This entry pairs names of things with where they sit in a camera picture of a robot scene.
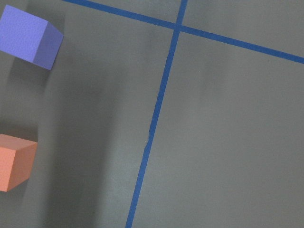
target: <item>orange foam cube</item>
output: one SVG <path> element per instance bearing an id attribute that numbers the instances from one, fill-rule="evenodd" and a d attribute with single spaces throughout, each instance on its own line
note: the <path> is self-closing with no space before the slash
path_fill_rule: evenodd
<path id="1" fill-rule="evenodd" d="M 37 145 L 0 134 L 0 191 L 9 191 L 29 178 Z"/>

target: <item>cube top face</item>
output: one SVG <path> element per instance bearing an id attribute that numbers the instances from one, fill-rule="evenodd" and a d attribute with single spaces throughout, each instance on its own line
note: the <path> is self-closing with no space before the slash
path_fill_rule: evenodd
<path id="1" fill-rule="evenodd" d="M 0 134 L 0 149 L 6 148 L 9 150 L 17 151 L 34 144 L 37 144 L 37 142 Z"/>
<path id="2" fill-rule="evenodd" d="M 10 174 L 16 151 L 0 147 L 0 191 L 9 188 Z"/>
<path id="3" fill-rule="evenodd" d="M 0 50 L 33 61 L 48 22 L 7 5 L 0 20 Z"/>

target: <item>blue painter's tape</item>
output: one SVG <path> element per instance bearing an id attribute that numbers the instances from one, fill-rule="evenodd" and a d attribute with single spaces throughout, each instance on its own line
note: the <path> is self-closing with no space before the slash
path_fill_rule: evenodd
<path id="1" fill-rule="evenodd" d="M 302 63 L 304 64 L 304 57 L 300 57 L 300 56 L 295 56 L 292 54 L 288 54 L 286 52 L 282 52 L 282 51 L 277 51 L 274 49 L 270 49 L 267 47 L 263 47 L 263 46 L 259 46 L 256 44 L 250 44 L 241 40 L 237 40 L 237 39 L 233 39 L 233 38 L 228 38 L 225 36 L 221 36 L 221 35 L 217 35 L 214 33 L 210 33 L 210 32 L 206 32 L 203 30 L 199 30 L 199 29 L 193 29 L 187 26 L 182 26 L 180 21 L 181 19 L 177 19 L 176 23 L 172 23 L 172 22 L 168 22 L 165 20 L 160 20 L 160 19 L 156 19 L 156 18 L 152 18 L 152 17 L 147 17 L 145 15 L 142 14 L 138 14 L 138 13 L 133 13 L 133 12 L 129 12 L 126 10 L 122 10 L 122 9 L 118 9 L 118 8 L 114 8 L 114 7 L 110 7 L 110 6 L 106 6 L 103 4 L 99 4 L 96 2 L 92 2 L 92 1 L 86 1 L 86 0 L 63 0 L 66 2 L 71 2 L 77 5 L 81 5 L 81 6 L 86 6 L 95 10 L 100 10 L 100 11 L 104 11 L 104 12 L 108 12 L 108 13 L 112 13 L 115 15 L 119 15 L 119 16 L 123 16 L 123 17 L 127 17 L 127 18 L 131 18 L 131 19 L 135 19 L 135 20 L 139 20 L 139 21 L 143 21 L 146 23 L 150 23 L 150 24 L 154 24 L 157 26 L 162 26 L 168 29 L 178 29 L 180 32 L 184 32 L 184 33 L 188 33 L 188 34 L 192 34 L 195 36 L 199 36 L 199 37 L 204 37 L 207 39 L 212 39 L 215 41 L 219 41 L 222 43 L 226 43 L 226 44 L 230 44 L 230 45 L 234 45 L 240 48 L 245 48 L 245 49 L 249 49 L 252 51 L 257 51 L 257 52 L 261 52 L 267 55 L 271 55 L 271 56 L 275 56 L 278 58 L 283 58 L 286 60 L 290 60 L 290 61 L 294 61 L 297 63 Z"/>
<path id="2" fill-rule="evenodd" d="M 180 10 L 179 10 L 177 20 L 176 20 L 177 25 L 182 24 L 182 21 L 183 21 L 184 15 L 185 15 L 185 11 L 186 11 L 187 2 L 188 2 L 188 0 L 181 1 Z M 171 44 L 170 44 L 170 49 L 169 49 L 169 54 L 167 57 L 165 69 L 164 69 L 163 75 L 162 75 L 160 90 L 157 95 L 155 109 L 154 109 L 152 121 L 150 124 L 149 139 L 148 139 L 146 147 L 144 148 L 144 151 L 143 151 L 142 163 L 139 168 L 137 181 L 136 181 L 136 185 L 135 185 L 135 189 L 134 189 L 134 193 L 133 193 L 133 197 L 132 197 L 130 210 L 129 210 L 125 228 L 131 228 L 132 224 L 133 224 L 135 211 L 136 211 L 136 207 L 138 204 L 138 199 L 139 199 L 140 192 L 141 192 L 142 185 L 143 185 L 143 178 L 144 178 L 144 175 L 146 172 L 148 159 L 150 156 L 150 151 L 151 151 L 151 147 L 152 147 L 152 143 L 153 143 L 156 127 L 157 127 L 157 122 L 158 122 L 158 118 L 160 116 L 160 112 L 161 112 L 161 108 L 162 108 L 161 105 L 162 105 L 162 102 L 164 99 L 164 95 L 165 95 L 165 91 L 166 91 L 166 87 L 167 87 L 167 83 L 168 83 L 168 79 L 169 79 L 169 75 L 170 75 L 170 71 L 171 71 L 171 66 L 173 63 L 173 58 L 174 58 L 177 42 L 179 39 L 179 35 L 180 35 L 180 32 L 178 30 L 174 30 L 173 36 L 171 39 Z"/>
<path id="3" fill-rule="evenodd" d="M 85 0 L 63 0 L 66 2 L 71 2 L 77 5 L 81 5 L 81 6 L 85 6 L 85 7 L 89 7 L 95 10 L 100 10 L 103 12 L 107 12 L 107 13 L 112 13 L 115 15 L 119 15 L 119 16 L 123 16 L 126 18 L 131 18 L 134 20 L 139 20 L 139 21 L 143 21 L 149 24 L 153 24 L 153 25 L 158 25 L 158 26 L 162 26 L 168 29 L 176 29 L 176 24 L 172 23 L 172 22 L 168 22 L 165 20 L 160 20 L 160 19 L 156 19 L 156 18 L 152 18 L 152 17 L 148 17 L 142 14 L 138 14 L 138 13 L 133 13 L 130 11 L 126 11 L 123 9 L 118 9 L 115 7 L 111 7 L 111 6 L 106 6 L 103 4 L 99 4 L 96 2 L 92 2 L 92 1 L 85 1 Z"/>
<path id="4" fill-rule="evenodd" d="M 261 53 L 271 55 L 271 56 L 275 56 L 275 57 L 279 57 L 279 58 L 284 58 L 284 59 L 291 60 L 291 61 L 298 62 L 298 63 L 302 63 L 302 64 L 304 63 L 304 58 L 303 57 L 295 56 L 295 55 L 292 55 L 292 54 L 288 54 L 288 53 L 285 53 L 285 52 L 282 52 L 282 51 L 273 50 L 273 49 L 263 47 L 263 46 L 259 46 L 259 45 L 255 45 L 255 44 L 250 44 L 250 43 L 247 43 L 247 42 L 244 42 L 244 41 L 241 41 L 241 40 L 228 38 L 228 37 L 225 37 L 225 36 L 217 35 L 217 34 L 210 33 L 210 32 L 205 32 L 205 31 L 198 30 L 198 29 L 195 29 L 195 28 L 193 29 L 193 28 L 190 28 L 190 27 L 187 27 L 187 26 L 180 26 L 179 30 L 181 32 L 185 32 L 185 33 L 192 34 L 192 35 L 195 35 L 195 36 L 204 37 L 204 38 L 207 38 L 207 39 L 212 39 L 212 40 L 219 41 L 219 42 L 222 42 L 222 43 L 231 44 L 231 45 L 234 45 L 234 46 L 237 46 L 237 47 L 246 48 L 246 49 L 249 49 L 249 50 L 261 52 Z"/>

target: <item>foam block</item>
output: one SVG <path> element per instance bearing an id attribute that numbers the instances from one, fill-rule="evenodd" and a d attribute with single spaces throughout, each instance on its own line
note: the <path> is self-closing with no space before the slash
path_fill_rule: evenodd
<path id="1" fill-rule="evenodd" d="M 37 145 L 0 134 L 0 191 L 9 191 L 29 178 Z"/>
<path id="2" fill-rule="evenodd" d="M 0 50 L 51 69 L 63 35 L 48 21 L 7 5 L 0 20 Z"/>

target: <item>cube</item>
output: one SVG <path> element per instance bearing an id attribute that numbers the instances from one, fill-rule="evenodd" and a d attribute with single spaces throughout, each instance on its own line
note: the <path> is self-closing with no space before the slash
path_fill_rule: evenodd
<path id="1" fill-rule="evenodd" d="M 0 191 L 9 191 L 29 178 L 37 145 L 0 134 Z"/>
<path id="2" fill-rule="evenodd" d="M 63 35 L 48 21 L 7 5 L 0 20 L 0 50 L 50 70 Z"/>

